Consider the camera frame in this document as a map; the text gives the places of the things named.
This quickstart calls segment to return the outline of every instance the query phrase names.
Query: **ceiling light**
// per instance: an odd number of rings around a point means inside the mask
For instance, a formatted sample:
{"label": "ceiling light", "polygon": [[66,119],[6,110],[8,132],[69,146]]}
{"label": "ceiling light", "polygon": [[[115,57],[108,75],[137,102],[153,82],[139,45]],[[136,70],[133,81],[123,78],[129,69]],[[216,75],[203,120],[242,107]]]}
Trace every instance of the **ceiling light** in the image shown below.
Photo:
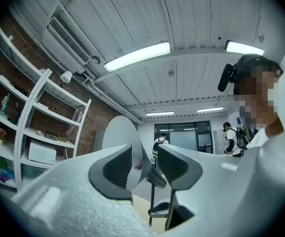
{"label": "ceiling light", "polygon": [[233,53],[256,53],[259,55],[263,55],[264,53],[264,50],[260,48],[256,48],[254,46],[245,45],[233,41],[227,41],[226,50],[227,52],[233,52]]}
{"label": "ceiling light", "polygon": [[165,112],[165,113],[147,113],[147,116],[159,116],[159,115],[172,115],[174,112]]}
{"label": "ceiling light", "polygon": [[104,65],[104,68],[108,72],[111,72],[139,61],[147,60],[169,53],[171,53],[170,43],[163,42],[119,57],[111,62],[106,63]]}
{"label": "ceiling light", "polygon": [[197,112],[201,113],[201,112],[210,112],[210,111],[219,111],[222,110],[224,107],[216,107],[216,108],[208,108],[208,109],[199,109]]}

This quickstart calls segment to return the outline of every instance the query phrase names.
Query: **box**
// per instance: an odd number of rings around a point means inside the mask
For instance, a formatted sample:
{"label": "box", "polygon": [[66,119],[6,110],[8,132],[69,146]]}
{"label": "box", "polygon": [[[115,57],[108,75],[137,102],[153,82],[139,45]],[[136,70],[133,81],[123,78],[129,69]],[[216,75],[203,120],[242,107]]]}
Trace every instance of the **box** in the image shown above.
{"label": "box", "polygon": [[56,149],[47,143],[32,140],[29,146],[28,159],[55,165]]}

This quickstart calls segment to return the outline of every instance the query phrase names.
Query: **white shirt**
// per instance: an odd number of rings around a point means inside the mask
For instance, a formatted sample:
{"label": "white shirt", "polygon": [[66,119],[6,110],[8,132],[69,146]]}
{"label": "white shirt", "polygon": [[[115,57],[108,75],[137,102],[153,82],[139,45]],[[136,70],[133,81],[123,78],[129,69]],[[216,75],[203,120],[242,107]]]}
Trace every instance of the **white shirt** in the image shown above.
{"label": "white shirt", "polygon": [[238,140],[237,140],[237,135],[236,132],[237,128],[236,127],[231,127],[231,129],[229,129],[227,131],[227,140],[233,140],[235,145],[233,146],[231,152],[227,152],[227,153],[232,153],[232,155],[237,155],[240,153],[240,151],[242,150],[241,148],[238,147]]}
{"label": "white shirt", "polygon": [[269,138],[265,133],[265,127],[263,127],[261,130],[258,131],[253,140],[251,140],[246,147],[247,148],[261,147],[268,140]]}
{"label": "white shirt", "polygon": [[167,141],[167,140],[165,140],[165,139],[163,139],[162,137],[160,137],[159,139],[156,139],[155,141],[154,141],[154,143],[153,143],[153,145],[156,143],[156,142],[161,142],[161,141],[163,141],[163,144],[169,144],[169,142]]}

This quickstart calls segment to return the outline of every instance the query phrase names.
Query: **white wall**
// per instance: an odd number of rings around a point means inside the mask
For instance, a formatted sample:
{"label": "white wall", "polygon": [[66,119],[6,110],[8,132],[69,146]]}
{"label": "white wall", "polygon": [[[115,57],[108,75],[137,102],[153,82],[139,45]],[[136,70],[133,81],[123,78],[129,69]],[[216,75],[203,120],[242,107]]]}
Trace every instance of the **white wall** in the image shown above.
{"label": "white wall", "polygon": [[[206,119],[192,119],[192,120],[185,120],[185,121],[170,121],[170,124],[174,123],[189,123],[189,122],[198,122],[198,121],[207,121]],[[213,137],[213,131],[222,129],[222,125],[224,122],[227,121],[227,116],[211,118],[209,119],[210,122],[210,129],[212,133],[212,140],[213,140],[213,151],[215,152],[215,142]],[[165,121],[162,122],[144,122],[144,124],[138,125],[138,134],[141,140],[141,143],[146,150],[147,154],[150,156],[152,155],[152,148],[154,142],[154,129],[155,124],[161,123],[168,123]]]}
{"label": "white wall", "polygon": [[154,122],[144,122],[144,124],[138,125],[137,128],[141,143],[149,156],[152,155],[154,125]]}

